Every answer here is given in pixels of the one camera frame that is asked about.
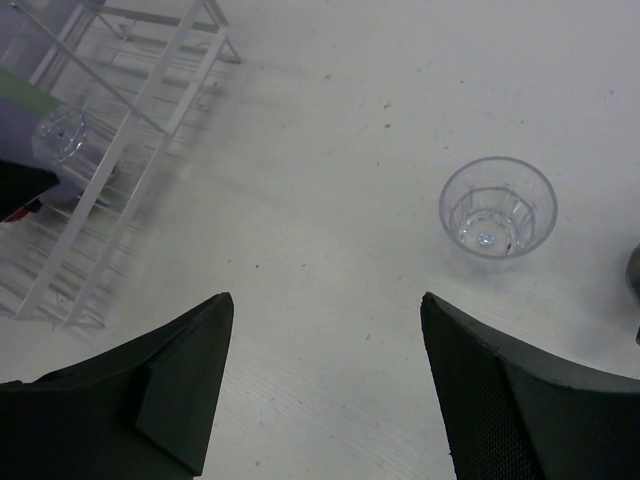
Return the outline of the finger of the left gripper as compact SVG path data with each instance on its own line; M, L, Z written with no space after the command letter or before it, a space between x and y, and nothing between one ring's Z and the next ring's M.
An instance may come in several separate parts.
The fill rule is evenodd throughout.
M33 202L58 184L51 171L1 160L1 220L29 211Z

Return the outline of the clear faceted glass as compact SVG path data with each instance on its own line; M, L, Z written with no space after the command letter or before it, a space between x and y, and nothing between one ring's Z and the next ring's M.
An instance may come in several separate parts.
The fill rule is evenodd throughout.
M84 190L114 137L112 127L82 110L62 105L37 124L32 151L36 159Z

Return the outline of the black mug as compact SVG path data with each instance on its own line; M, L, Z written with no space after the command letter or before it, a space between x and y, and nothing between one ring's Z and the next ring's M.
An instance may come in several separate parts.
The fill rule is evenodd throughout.
M625 279L637 302L640 301L640 245L631 252L625 267Z

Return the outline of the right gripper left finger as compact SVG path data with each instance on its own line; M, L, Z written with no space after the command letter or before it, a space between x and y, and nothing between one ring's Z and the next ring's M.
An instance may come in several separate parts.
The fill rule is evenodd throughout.
M233 318L220 293L98 356L2 384L2 478L201 476Z

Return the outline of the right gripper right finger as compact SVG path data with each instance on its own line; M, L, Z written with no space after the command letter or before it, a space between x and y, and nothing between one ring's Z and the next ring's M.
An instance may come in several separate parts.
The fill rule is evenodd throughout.
M420 315L457 478L638 478L638 380L550 354L433 293Z

